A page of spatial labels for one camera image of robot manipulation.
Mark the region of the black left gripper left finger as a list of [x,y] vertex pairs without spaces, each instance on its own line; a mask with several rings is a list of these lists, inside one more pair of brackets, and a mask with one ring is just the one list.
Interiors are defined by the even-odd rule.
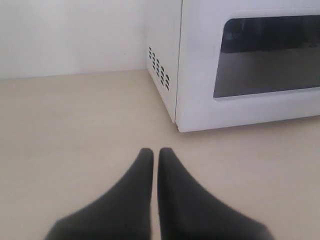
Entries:
[[154,153],[142,148],[122,178],[86,207],[58,220],[47,240],[149,240]]

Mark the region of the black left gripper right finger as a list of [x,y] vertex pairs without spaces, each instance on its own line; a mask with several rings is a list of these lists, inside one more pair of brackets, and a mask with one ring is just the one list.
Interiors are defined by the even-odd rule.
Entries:
[[267,226],[201,186],[172,148],[159,151],[157,201],[163,240],[272,240]]

